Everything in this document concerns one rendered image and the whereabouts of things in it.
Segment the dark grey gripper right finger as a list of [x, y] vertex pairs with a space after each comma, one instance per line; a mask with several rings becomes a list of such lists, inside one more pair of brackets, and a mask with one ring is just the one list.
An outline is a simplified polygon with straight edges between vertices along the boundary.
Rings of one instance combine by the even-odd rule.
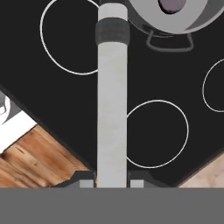
[[167, 188], [168, 185], [154, 179], [148, 171], [128, 171], [128, 188]]

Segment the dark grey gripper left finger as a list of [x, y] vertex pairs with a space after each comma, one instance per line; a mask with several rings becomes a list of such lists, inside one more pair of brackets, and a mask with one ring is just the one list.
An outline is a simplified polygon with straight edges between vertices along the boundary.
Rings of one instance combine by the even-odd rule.
[[96, 187], [96, 173], [95, 171], [76, 171], [73, 176], [57, 184], [56, 188], [95, 188]]

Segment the grey spatula with black band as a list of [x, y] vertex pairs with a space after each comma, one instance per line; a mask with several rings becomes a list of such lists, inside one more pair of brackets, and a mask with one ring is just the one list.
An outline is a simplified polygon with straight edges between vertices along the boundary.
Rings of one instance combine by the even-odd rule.
[[130, 26], [124, 0], [100, 0], [98, 46], [97, 186], [127, 185], [127, 65]]

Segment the grey metal pot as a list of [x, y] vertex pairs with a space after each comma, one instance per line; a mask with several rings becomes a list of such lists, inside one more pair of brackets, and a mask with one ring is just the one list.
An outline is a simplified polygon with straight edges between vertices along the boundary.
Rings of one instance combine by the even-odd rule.
[[[175, 14], [165, 14], [158, 0], [125, 0], [129, 21], [147, 34], [146, 45], [162, 53], [186, 53], [194, 48], [192, 34], [215, 21], [224, 12], [224, 0], [186, 0]], [[151, 43], [154, 37], [168, 39], [186, 35], [187, 47], [161, 47]]]

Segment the purple eggplant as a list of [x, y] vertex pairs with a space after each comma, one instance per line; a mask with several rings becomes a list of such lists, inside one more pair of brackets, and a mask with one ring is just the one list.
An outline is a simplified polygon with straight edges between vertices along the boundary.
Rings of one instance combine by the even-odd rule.
[[165, 14], [175, 14], [186, 4], [186, 0], [158, 0], [161, 10]]

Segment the black hob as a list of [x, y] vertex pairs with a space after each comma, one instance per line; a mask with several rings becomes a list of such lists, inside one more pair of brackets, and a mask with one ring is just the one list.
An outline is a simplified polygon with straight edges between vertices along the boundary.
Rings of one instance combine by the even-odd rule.
[[[0, 0], [0, 90], [97, 179], [100, 0]], [[224, 12], [190, 52], [158, 52], [129, 20], [127, 176], [179, 186], [224, 152]], [[186, 35], [154, 46], [187, 47]]]

